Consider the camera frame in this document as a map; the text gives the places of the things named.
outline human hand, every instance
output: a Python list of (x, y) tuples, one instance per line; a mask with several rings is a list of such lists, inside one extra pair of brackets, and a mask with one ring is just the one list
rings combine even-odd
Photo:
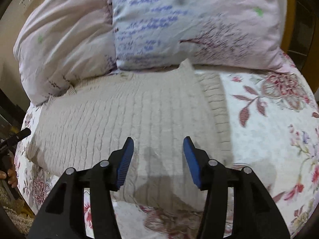
[[(8, 184), (11, 184), (13, 188), (15, 188), (18, 185), (18, 179), (17, 179), (17, 172), (16, 172), (16, 166), (14, 164), (13, 157), (10, 157), (10, 162), (12, 164), (11, 168), (8, 170)], [(7, 178), (7, 174), (5, 172), (0, 171), (0, 179)]]

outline pillowcase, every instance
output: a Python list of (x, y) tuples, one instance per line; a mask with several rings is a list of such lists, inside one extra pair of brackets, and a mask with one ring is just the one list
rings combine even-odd
[(113, 0), (117, 66), (279, 69), (277, 0)]
[(116, 67), (111, 0), (45, 0), (27, 19), (13, 49), (34, 105), (71, 83)]

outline red leaf print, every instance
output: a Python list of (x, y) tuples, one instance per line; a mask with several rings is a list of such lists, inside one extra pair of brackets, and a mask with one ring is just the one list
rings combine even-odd
[(253, 99), (249, 99), (248, 97), (243, 96), (243, 95), (233, 95), (233, 97), (236, 98), (236, 99), (238, 99), (238, 100), (247, 101), (247, 102), (250, 102), (250, 101), (253, 100)]
[(250, 94), (258, 95), (258, 93), (253, 88), (251, 88), (250, 86), (244, 85), (244, 89), (245, 89), (246, 92), (249, 92)]
[(154, 210), (153, 207), (144, 207), (144, 206), (139, 206), (139, 207), (146, 214), (149, 214), (149, 213), (151, 213)]
[(161, 217), (165, 217), (165, 214), (161, 210), (152, 211), (144, 221), (144, 226), (155, 232), (166, 234), (169, 231), (165, 227), (165, 223)]
[(248, 107), (244, 107), (240, 112), (239, 112), (239, 122), (242, 127), (246, 127), (247, 120), (249, 119), (249, 109)]
[(257, 107), (258, 112), (261, 115), (263, 115), (264, 117), (266, 117), (265, 106), (262, 105), (262, 103), (260, 101), (260, 98), (258, 98), (257, 101), (256, 101), (256, 107)]
[(319, 119), (319, 114), (317, 112), (313, 112), (312, 113), (312, 116), (316, 119)]
[(243, 169), (243, 168), (246, 167), (246, 166), (247, 166), (247, 164), (244, 164), (244, 163), (242, 163), (242, 164), (234, 164), (234, 165), (232, 166), (232, 169), (241, 170), (241, 169)]
[(293, 199), (295, 196), (298, 195), (298, 193), (301, 193), (304, 189), (304, 185), (301, 183), (297, 183), (290, 192), (287, 193), (287, 195), (284, 197), (284, 200), (290, 200)]
[(273, 200), (275, 203), (277, 203), (278, 201), (280, 201), (280, 199), (282, 198), (282, 196), (283, 196), (285, 193), (286, 193), (285, 191), (279, 193), (278, 195), (274, 196), (274, 197), (272, 198), (272, 200)]

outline floral pattern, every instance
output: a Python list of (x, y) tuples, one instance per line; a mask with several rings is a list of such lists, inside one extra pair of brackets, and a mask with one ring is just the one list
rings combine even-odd
[(291, 68), (296, 68), (295, 63), (293, 60), (289, 57), (289, 55), (283, 51), (281, 51), (281, 57), (285, 63), (287, 63)]
[[(294, 236), (307, 222), (319, 202), (319, 122), (316, 119), (319, 118), (319, 113), (313, 94), (300, 73), (296, 73), (295, 76), (278, 75), (280, 74), (248, 70), (235, 71), (230, 75), (228, 71), (224, 72), (224, 75), (221, 74), (221, 79), (224, 82), (229, 110), (232, 111), (231, 123), (236, 124), (232, 126), (232, 142), (236, 145), (233, 149), (234, 161), (238, 164), (233, 168), (239, 169), (248, 165), (254, 169), (253, 162), (256, 158), (266, 159), (264, 155), (260, 156), (261, 153), (275, 156), (270, 161), (277, 175), (274, 180), (264, 184), (288, 224), (291, 236)], [(238, 88), (242, 88), (244, 93), (238, 93)], [(237, 117), (243, 107), (248, 108), (249, 113), (247, 120), (243, 122), (246, 128), (239, 125)], [(281, 109), (290, 109), (290, 111), (281, 111)], [(39, 114), (40, 110), (30, 107), (23, 127), (27, 125), (34, 130)], [(239, 143), (243, 144), (244, 137), (241, 134), (251, 137), (252, 132), (253, 134), (262, 132), (260, 128), (256, 128), (256, 119), (262, 125), (265, 122), (273, 124), (277, 121), (275, 114), (289, 116), (285, 120), (280, 119), (278, 124), (276, 123), (277, 126), (271, 129), (272, 132), (277, 132), (276, 135), (278, 130), (282, 133), (280, 143), (264, 150), (262, 145), (259, 145), (263, 142), (261, 138), (264, 139), (264, 136), (256, 134), (255, 137), (245, 141), (244, 151), (239, 151)], [(31, 139), (32, 135), (18, 144), (15, 164), (18, 166), (18, 187), (31, 209), (37, 213), (58, 177), (50, 175), (26, 158)], [(254, 140), (257, 141), (257, 146), (252, 145)], [(258, 152), (258, 155), (252, 150), (259, 150), (261, 153)], [(230, 235), (232, 231), (233, 198), (232, 194), (230, 195), (225, 236)], [(87, 235), (94, 237), (90, 206), (89, 192), (86, 191), (83, 218)], [(134, 231), (136, 230), (141, 239), (151, 237), (195, 239), (202, 215), (201, 212), (183, 211), (172, 214), (161, 209), (140, 207), (126, 202), (113, 202), (113, 206), (121, 234), (136, 237), (137, 233)]]
[(24, 181), (22, 191), (29, 196), (29, 204), (35, 205), (38, 210), (52, 189), (50, 178), (47, 177), (48, 174), (41, 167), (34, 165), (30, 179)]
[(142, 206), (140, 209), (147, 214), (144, 221), (146, 228), (167, 234), (169, 239), (196, 238), (202, 213), (180, 211), (170, 214), (161, 209)]
[(33, 114), (32, 112), (26, 114), (25, 118), (24, 118), (24, 122), (23, 122), (23, 128), (30, 128), (30, 126), (33, 124)]
[[(237, 76), (230, 75), (233, 82), (241, 82)], [(301, 82), (296, 74), (281, 74), (269, 72), (264, 75), (253, 76), (251, 82), (255, 88), (243, 85), (247, 95), (253, 95), (254, 98), (246, 95), (233, 95), (234, 98), (246, 101), (247, 105), (239, 112), (239, 122), (242, 127), (246, 127), (250, 118), (250, 106), (255, 103), (257, 111), (266, 117), (266, 99), (275, 102), (282, 109), (287, 108), (296, 112), (301, 111), (307, 105), (317, 109), (317, 103), (313, 95), (308, 95), (301, 85)], [(313, 117), (318, 117), (319, 114), (314, 112)]]
[(90, 202), (90, 193), (84, 192), (84, 223), (86, 229), (89, 227), (93, 229), (92, 225), (92, 214), (91, 214), (91, 202)]
[(239, 66), (251, 57), (256, 39), (250, 33), (245, 33), (237, 24), (225, 22), (224, 15), (219, 14), (203, 24), (196, 37), (180, 40), (180, 43), (193, 43), (200, 48), (192, 56), (196, 63), (204, 61), (206, 64), (219, 65), (234, 60), (235, 63), (229, 65)]

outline metal screw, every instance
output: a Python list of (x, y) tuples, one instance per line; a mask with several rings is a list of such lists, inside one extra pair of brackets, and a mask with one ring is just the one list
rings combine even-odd
[(245, 167), (244, 168), (244, 173), (247, 173), (247, 174), (249, 174), (249, 173), (251, 173), (253, 170), (251, 169), (251, 168), (249, 168), (249, 167)]
[(211, 160), (208, 161), (208, 164), (210, 166), (216, 166), (218, 164), (218, 162), (216, 160), (214, 160), (214, 159), (211, 159)]
[(72, 167), (70, 167), (70, 168), (66, 169), (65, 173), (70, 175), (70, 174), (74, 173), (74, 169)]
[(109, 164), (110, 162), (108, 160), (103, 160), (102, 162), (100, 162), (101, 167), (107, 167)]

